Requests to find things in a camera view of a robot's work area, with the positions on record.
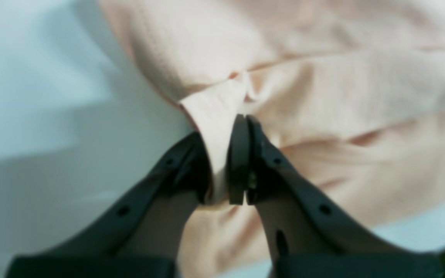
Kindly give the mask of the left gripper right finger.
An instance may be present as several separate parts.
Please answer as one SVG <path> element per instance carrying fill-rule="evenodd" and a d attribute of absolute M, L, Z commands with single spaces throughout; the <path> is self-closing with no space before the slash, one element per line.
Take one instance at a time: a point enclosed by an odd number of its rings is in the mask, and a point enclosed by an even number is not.
<path fill-rule="evenodd" d="M 258 211 L 272 278 L 444 276 L 435 254 L 410 252 L 380 239 L 306 180 L 253 116 L 235 118 L 226 177 L 229 202 Z"/>

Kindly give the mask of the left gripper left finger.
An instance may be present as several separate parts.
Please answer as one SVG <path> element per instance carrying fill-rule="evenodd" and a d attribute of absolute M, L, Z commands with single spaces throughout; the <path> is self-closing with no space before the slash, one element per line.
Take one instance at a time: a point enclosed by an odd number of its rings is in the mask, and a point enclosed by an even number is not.
<path fill-rule="evenodd" d="M 12 260 L 8 278 L 178 278 L 184 226 L 202 203 L 210 169 L 193 132 L 80 233 Z"/>

